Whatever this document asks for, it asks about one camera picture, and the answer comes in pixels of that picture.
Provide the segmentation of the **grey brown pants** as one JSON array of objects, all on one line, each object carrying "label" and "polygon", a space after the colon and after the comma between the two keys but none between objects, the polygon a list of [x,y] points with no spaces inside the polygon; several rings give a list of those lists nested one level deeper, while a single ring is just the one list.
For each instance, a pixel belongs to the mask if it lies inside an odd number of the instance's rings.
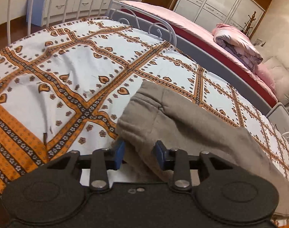
[{"label": "grey brown pants", "polygon": [[211,152],[270,181],[279,192],[276,215],[289,217],[289,181],[246,128],[229,125],[169,88],[144,81],[117,121],[118,136],[128,142],[125,160],[137,170],[150,169],[164,181],[152,148],[162,141],[191,155]]}]

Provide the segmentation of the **white nightstand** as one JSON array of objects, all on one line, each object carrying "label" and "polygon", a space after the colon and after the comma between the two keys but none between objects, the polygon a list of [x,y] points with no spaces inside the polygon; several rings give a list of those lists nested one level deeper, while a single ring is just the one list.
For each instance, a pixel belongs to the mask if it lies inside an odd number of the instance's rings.
[{"label": "white nightstand", "polygon": [[277,103],[265,116],[281,134],[289,132],[289,112],[282,103]]}]

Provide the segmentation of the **orange white patterned bedsheet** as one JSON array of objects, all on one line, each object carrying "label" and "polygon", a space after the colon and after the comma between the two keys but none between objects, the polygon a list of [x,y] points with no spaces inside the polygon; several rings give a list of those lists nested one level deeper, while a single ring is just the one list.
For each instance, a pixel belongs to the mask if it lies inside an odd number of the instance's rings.
[{"label": "orange white patterned bedsheet", "polygon": [[[289,181],[289,143],[232,84],[204,69],[169,41],[107,17],[46,28],[0,50],[1,227],[289,227],[274,212],[258,223],[224,223],[203,213],[189,192],[126,160],[118,119],[144,81],[182,95],[229,125],[246,128]],[[53,223],[12,218],[7,185],[72,150],[125,151],[118,170],[94,155],[82,170],[85,199]]]}]

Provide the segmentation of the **pink pillow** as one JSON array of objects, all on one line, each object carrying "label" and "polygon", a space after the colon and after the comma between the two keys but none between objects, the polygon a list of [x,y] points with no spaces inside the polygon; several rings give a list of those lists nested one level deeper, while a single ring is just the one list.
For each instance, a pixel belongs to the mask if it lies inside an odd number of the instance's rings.
[{"label": "pink pillow", "polygon": [[270,71],[264,64],[256,65],[255,74],[272,90],[276,93],[276,84]]}]

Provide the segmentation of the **beige padded headboard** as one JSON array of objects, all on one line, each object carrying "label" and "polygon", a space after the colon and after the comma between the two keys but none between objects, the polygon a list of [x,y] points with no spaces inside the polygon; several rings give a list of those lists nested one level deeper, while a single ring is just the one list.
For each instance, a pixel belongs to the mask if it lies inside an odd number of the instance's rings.
[{"label": "beige padded headboard", "polygon": [[273,56],[265,47],[255,46],[263,61],[259,65],[266,67],[275,83],[275,95],[289,112],[289,66]]}]

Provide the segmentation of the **folded pink floral quilt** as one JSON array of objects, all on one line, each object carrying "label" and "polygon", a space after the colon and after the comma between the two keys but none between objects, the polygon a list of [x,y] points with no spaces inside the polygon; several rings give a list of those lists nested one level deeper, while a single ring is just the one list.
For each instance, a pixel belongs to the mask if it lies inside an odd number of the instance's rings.
[{"label": "folded pink floral quilt", "polygon": [[219,23],[212,30],[213,41],[241,61],[246,68],[254,72],[263,57],[256,50],[249,38],[237,28]]}]

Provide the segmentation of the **wooden coat stand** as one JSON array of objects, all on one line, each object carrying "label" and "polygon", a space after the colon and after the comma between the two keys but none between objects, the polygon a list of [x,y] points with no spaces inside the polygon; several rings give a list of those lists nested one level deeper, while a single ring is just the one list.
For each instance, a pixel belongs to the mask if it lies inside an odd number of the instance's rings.
[{"label": "wooden coat stand", "polygon": [[245,27],[243,28],[242,32],[244,35],[248,35],[249,34],[249,31],[250,29],[252,29],[252,23],[256,20],[256,11],[253,12],[252,15],[248,15],[249,17],[249,20],[245,23]]}]

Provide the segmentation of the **pink sheet large bed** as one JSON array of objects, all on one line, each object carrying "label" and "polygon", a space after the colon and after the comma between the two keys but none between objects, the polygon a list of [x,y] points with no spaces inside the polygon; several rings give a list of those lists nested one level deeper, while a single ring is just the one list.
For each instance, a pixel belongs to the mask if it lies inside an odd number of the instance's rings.
[{"label": "pink sheet large bed", "polygon": [[163,7],[142,2],[119,1],[108,15],[173,43],[201,67],[232,84],[264,115],[278,104],[272,90],[231,53],[213,40],[213,35],[185,17]]}]

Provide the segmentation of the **white low drawer cabinet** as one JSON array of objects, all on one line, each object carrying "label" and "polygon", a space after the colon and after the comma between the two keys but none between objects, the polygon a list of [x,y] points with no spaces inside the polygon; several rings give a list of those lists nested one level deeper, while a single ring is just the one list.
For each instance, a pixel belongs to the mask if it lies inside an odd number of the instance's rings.
[{"label": "white low drawer cabinet", "polygon": [[111,0],[33,0],[33,8],[30,4],[27,13],[32,10],[31,24],[42,27],[50,17],[50,23],[75,19],[79,12],[80,17],[88,15],[103,15],[106,13]]}]

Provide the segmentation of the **white wardrobe with brown top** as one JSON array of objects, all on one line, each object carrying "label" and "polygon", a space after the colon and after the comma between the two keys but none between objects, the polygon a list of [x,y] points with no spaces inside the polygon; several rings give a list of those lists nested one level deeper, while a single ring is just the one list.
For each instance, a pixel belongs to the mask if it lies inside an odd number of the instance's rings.
[{"label": "white wardrobe with brown top", "polygon": [[249,20],[248,15],[256,11],[256,20],[247,35],[251,38],[271,2],[272,0],[177,0],[173,11],[209,32],[219,23],[242,31]]}]

